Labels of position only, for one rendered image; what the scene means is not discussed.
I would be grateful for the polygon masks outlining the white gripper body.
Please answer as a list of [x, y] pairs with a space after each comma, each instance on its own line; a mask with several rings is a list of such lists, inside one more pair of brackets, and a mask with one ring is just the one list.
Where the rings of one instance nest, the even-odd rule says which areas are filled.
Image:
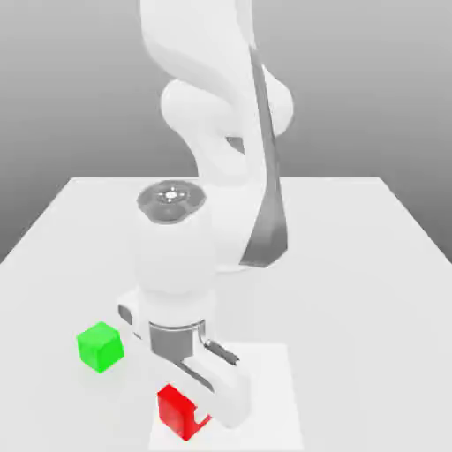
[[227, 428], [236, 428], [249, 417], [249, 373], [237, 355], [207, 334], [206, 325], [125, 327], [131, 342], [146, 351], [158, 388], [171, 385]]

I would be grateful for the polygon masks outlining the small red cube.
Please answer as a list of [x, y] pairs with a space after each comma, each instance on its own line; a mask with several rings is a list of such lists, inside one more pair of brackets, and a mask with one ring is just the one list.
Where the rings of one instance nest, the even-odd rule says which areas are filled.
[[211, 420], [196, 423], [193, 413], [197, 405], [170, 384], [157, 393], [157, 404], [160, 420], [184, 441], [189, 441]]

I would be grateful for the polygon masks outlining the small green cube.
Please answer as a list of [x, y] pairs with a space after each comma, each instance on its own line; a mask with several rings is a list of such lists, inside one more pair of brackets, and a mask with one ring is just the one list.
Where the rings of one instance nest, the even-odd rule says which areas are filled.
[[103, 373], [124, 357], [119, 331], [100, 321], [77, 335], [79, 357], [98, 373]]

